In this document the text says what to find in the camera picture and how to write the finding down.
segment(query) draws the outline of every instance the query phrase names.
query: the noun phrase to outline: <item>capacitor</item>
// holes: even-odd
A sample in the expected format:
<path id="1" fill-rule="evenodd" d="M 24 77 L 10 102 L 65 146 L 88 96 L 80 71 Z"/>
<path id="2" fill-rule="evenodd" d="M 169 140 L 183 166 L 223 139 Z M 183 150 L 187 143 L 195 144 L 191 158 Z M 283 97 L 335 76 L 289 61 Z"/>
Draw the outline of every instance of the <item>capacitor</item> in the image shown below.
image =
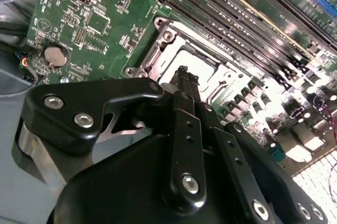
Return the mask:
<path id="1" fill-rule="evenodd" d="M 313 74 L 309 79 L 316 87 L 321 87 L 324 84 L 324 81 L 315 74 Z"/>
<path id="2" fill-rule="evenodd" d="M 295 119 L 297 120 L 298 123 L 302 123 L 304 121 L 304 118 L 301 114 L 298 115 Z"/>
<path id="3" fill-rule="evenodd" d="M 254 118 L 254 116 L 251 114 L 251 112 L 246 112 L 244 114 L 245 119 L 248 122 L 248 125 L 254 125 L 256 123 L 256 119 Z"/>
<path id="4" fill-rule="evenodd" d="M 309 118 L 309 117 L 311 116 L 311 113 L 308 112 L 307 110 L 304 110 L 304 111 L 302 112 L 302 114 L 303 114 L 303 117 L 304 117 L 305 119 L 307 119 L 307 118 Z"/>
<path id="5" fill-rule="evenodd" d="M 254 102 L 253 107 L 254 107 L 255 112 L 258 114 L 258 116 L 263 116 L 265 114 L 264 110 L 262 109 L 259 103 Z"/>
<path id="6" fill-rule="evenodd" d="M 276 134 L 279 131 L 272 121 L 267 121 L 267 125 L 269 126 L 269 128 L 273 132 L 273 134 Z"/>
<path id="7" fill-rule="evenodd" d="M 271 148 L 275 148 L 276 147 L 276 141 L 270 136 L 269 130 L 267 128 L 263 129 L 263 134 L 265 136 L 265 139 L 268 142 L 268 146 L 271 147 Z"/>
<path id="8" fill-rule="evenodd" d="M 316 90 L 317 90 L 317 88 L 315 86 L 313 86 L 311 83 L 309 83 L 307 81 L 302 85 L 302 87 L 307 92 L 307 94 L 315 93 Z"/>
<path id="9" fill-rule="evenodd" d="M 269 99 L 269 97 L 266 94 L 261 95 L 261 100 L 264 103 L 265 107 L 267 107 L 267 109 L 270 109 L 273 106 L 273 102 Z"/>
<path id="10" fill-rule="evenodd" d="M 69 62 L 70 55 L 67 49 L 59 45 L 53 45 L 46 48 L 44 58 L 49 67 L 63 67 Z"/>
<path id="11" fill-rule="evenodd" d="M 323 93 L 330 99 L 330 101 L 337 100 L 337 93 L 335 91 L 332 91 L 326 87 L 322 89 Z"/>

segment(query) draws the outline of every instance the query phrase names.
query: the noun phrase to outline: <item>ram slot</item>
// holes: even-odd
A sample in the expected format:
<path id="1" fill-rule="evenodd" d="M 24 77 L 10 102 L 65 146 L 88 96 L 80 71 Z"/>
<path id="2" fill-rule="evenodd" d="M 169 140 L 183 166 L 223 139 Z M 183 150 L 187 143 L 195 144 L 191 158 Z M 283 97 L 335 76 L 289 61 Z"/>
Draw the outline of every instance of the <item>ram slot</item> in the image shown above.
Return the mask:
<path id="1" fill-rule="evenodd" d="M 266 43 L 265 39 L 268 38 L 267 35 L 264 35 L 262 32 L 258 31 L 258 28 L 254 26 L 254 24 L 247 23 L 248 20 L 242 19 L 242 17 L 237 17 L 237 15 L 231 11 L 228 11 L 226 8 L 222 7 L 223 2 L 219 2 L 219 0 L 204 0 L 207 2 L 207 5 L 205 7 L 211 8 L 217 16 L 221 16 L 222 18 L 225 16 L 227 20 L 230 20 L 230 23 L 232 25 L 231 30 L 233 33 L 235 33 L 237 36 L 239 36 L 242 40 L 247 42 L 250 45 L 250 48 L 252 47 L 257 50 L 259 53 L 263 54 L 264 56 L 267 56 L 269 60 L 271 60 L 274 64 L 278 65 L 280 68 L 284 69 L 286 71 L 286 74 L 295 76 L 294 72 L 285 64 L 283 61 L 278 62 L 277 59 L 274 58 L 274 55 L 272 55 L 267 48 L 265 48 L 264 44 Z M 241 29 L 245 29 L 246 31 L 249 31 L 250 33 L 254 33 L 255 35 L 249 35 L 246 34 L 240 34 L 237 31 L 237 27 L 240 27 Z M 286 58 L 287 60 L 291 60 L 290 56 L 287 54 L 284 55 L 283 53 L 280 53 L 277 50 L 277 47 L 275 45 L 270 45 L 270 48 L 276 48 L 275 53 L 278 57 Z"/>
<path id="2" fill-rule="evenodd" d="M 236 1 L 236 0 L 219 0 L 219 5 L 227 5 L 228 3 L 234 5 L 237 8 L 237 10 L 239 10 L 244 15 L 249 17 L 254 22 L 253 25 L 254 25 L 256 30 L 259 29 L 262 32 L 267 32 L 269 34 L 269 36 L 275 36 L 275 33 L 270 29 L 270 26 L 268 24 L 266 24 L 264 22 L 261 22 L 254 14 L 252 14 L 251 12 L 246 10 L 245 7 L 241 6 L 241 4 L 238 1 Z M 229 11 L 231 11 L 233 13 L 233 15 L 237 14 L 237 11 L 235 11 L 233 8 L 227 7 L 227 9 Z M 249 20 L 245 20 L 241 17 L 240 17 L 240 21 L 250 23 Z M 271 42 L 271 44 L 274 43 L 275 47 L 277 47 L 279 50 L 283 51 L 282 54 L 284 54 L 285 56 L 290 56 L 292 59 L 295 59 L 294 55 L 298 55 L 301 58 L 303 58 L 304 60 L 310 59 L 305 53 L 301 53 L 300 51 L 294 49 L 293 45 L 290 44 L 283 36 L 278 35 L 277 39 L 279 39 L 287 47 L 287 49 L 292 52 L 292 54 L 287 55 L 289 52 L 285 48 L 283 48 L 283 47 L 279 46 L 277 43 L 275 43 L 275 41 L 272 38 L 268 38 L 268 40 Z"/>
<path id="3" fill-rule="evenodd" d="M 289 0 L 269 0 L 282 14 L 300 26 L 327 50 L 337 54 L 337 42 Z"/>
<path id="4" fill-rule="evenodd" d="M 230 22 L 224 22 L 224 19 L 215 11 L 215 5 L 210 7 L 209 5 L 203 4 L 200 0 L 181 0 L 184 3 L 189 3 L 193 8 L 197 9 L 198 12 L 202 13 L 209 20 L 210 24 L 216 25 L 219 29 L 225 31 L 225 35 L 233 37 L 236 41 L 244 45 L 247 51 L 255 56 L 257 59 L 264 60 L 264 63 L 272 65 L 274 68 L 282 71 L 287 79 L 292 79 L 296 76 L 296 73 L 288 68 L 286 65 L 282 65 L 278 62 L 272 54 L 268 51 L 264 51 L 261 47 L 255 44 L 255 40 L 250 41 L 246 34 L 240 33 L 240 31 Z"/>

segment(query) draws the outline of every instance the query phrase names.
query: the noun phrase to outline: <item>screw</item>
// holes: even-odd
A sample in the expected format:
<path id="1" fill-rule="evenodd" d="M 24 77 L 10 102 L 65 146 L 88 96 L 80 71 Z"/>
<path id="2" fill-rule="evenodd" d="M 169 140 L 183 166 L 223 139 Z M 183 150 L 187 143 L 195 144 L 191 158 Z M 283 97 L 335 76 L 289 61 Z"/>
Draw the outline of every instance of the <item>screw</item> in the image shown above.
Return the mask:
<path id="1" fill-rule="evenodd" d="M 242 131 L 241 131 L 241 128 L 240 128 L 238 125 L 234 125 L 234 128 L 235 128 L 235 130 L 237 130 L 237 132 L 239 132 L 239 133 L 242 132 Z"/>
<path id="2" fill-rule="evenodd" d="M 321 213 L 320 210 L 318 210 L 314 205 L 311 205 L 311 209 L 313 210 L 314 214 L 320 219 L 324 220 L 323 214 Z"/>
<path id="3" fill-rule="evenodd" d="M 187 96 L 187 94 L 186 94 L 185 92 L 182 92 L 182 93 L 181 93 L 181 96 L 183 96 L 183 98 L 185 98 L 185 99 L 187 99 L 187 100 L 189 99 L 189 96 Z"/>
<path id="4" fill-rule="evenodd" d="M 48 96 L 44 99 L 44 104 L 46 107 L 57 110 L 63 107 L 64 102 L 56 96 Z"/>
<path id="5" fill-rule="evenodd" d="M 166 31 L 166 32 L 164 32 L 164 34 L 163 34 L 163 38 L 164 38 L 164 40 L 166 40 L 167 42 L 170 42 L 170 41 L 173 40 L 173 34 L 172 34 L 171 32 L 169 32 L 169 31 Z"/>
<path id="6" fill-rule="evenodd" d="M 159 90 L 158 86 L 155 83 L 150 83 L 149 85 L 150 85 L 152 90 L 155 90 L 155 91 Z"/>
<path id="7" fill-rule="evenodd" d="M 213 111 L 212 107 L 209 104 L 205 104 L 205 108 L 206 110 L 208 110 L 209 112 Z"/>
<path id="8" fill-rule="evenodd" d="M 261 219 L 263 219 L 264 221 L 267 221 L 269 219 L 269 214 L 266 207 L 255 199 L 253 200 L 253 208 Z"/>
<path id="9" fill-rule="evenodd" d="M 298 204 L 298 207 L 299 207 L 300 213 L 301 213 L 307 220 L 310 220 L 310 219 L 311 219 L 310 213 L 305 209 L 305 207 L 302 206 L 301 204 Z"/>
<path id="10" fill-rule="evenodd" d="M 196 194 L 199 191 L 198 182 L 190 175 L 183 176 L 183 186 L 191 194 Z"/>
<path id="11" fill-rule="evenodd" d="M 75 116 L 74 121 L 81 128 L 91 128 L 94 124 L 94 119 L 85 113 L 80 113 Z"/>
<path id="12" fill-rule="evenodd" d="M 68 83 L 69 82 L 69 79 L 68 78 L 66 78 L 66 77 L 61 77 L 61 79 L 60 79 L 60 83 Z"/>
<path id="13" fill-rule="evenodd" d="M 143 78 L 143 77 L 147 77 L 147 75 L 146 75 L 145 73 L 139 73 L 139 74 L 138 74 L 138 77 L 139 77 L 139 78 Z"/>

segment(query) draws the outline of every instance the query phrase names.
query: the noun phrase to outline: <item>mounting hole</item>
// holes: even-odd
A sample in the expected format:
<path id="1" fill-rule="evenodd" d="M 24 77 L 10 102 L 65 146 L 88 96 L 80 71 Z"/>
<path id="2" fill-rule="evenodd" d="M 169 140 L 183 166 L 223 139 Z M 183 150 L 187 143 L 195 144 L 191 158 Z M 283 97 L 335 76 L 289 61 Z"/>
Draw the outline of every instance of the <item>mounting hole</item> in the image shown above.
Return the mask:
<path id="1" fill-rule="evenodd" d="M 163 24 L 163 20 L 160 18 L 157 20 L 157 25 L 161 26 Z"/>
<path id="2" fill-rule="evenodd" d="M 234 143 L 233 143 L 233 142 L 231 142 L 231 141 L 228 141 L 227 143 L 228 143 L 228 145 L 229 145 L 229 146 L 231 146 L 232 148 L 234 148 L 234 147 L 235 147 L 235 145 L 234 145 Z"/>
<path id="3" fill-rule="evenodd" d="M 186 139 L 189 143 L 194 143 L 193 138 L 190 136 L 186 136 Z"/>
<path id="4" fill-rule="evenodd" d="M 235 158 L 235 162 L 240 166 L 243 165 L 242 161 L 239 158 Z"/>

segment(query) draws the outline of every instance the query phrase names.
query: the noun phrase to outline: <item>integrated circuit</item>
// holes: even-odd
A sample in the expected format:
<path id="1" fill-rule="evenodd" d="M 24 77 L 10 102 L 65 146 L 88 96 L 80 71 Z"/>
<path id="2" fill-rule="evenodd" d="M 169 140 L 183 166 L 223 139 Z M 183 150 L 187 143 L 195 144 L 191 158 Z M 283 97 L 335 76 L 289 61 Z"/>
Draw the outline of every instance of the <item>integrated circuit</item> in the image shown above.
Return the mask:
<path id="1" fill-rule="evenodd" d="M 91 11 L 86 22 L 86 26 L 96 33 L 103 35 L 107 27 L 109 26 L 110 19 L 102 14 Z"/>

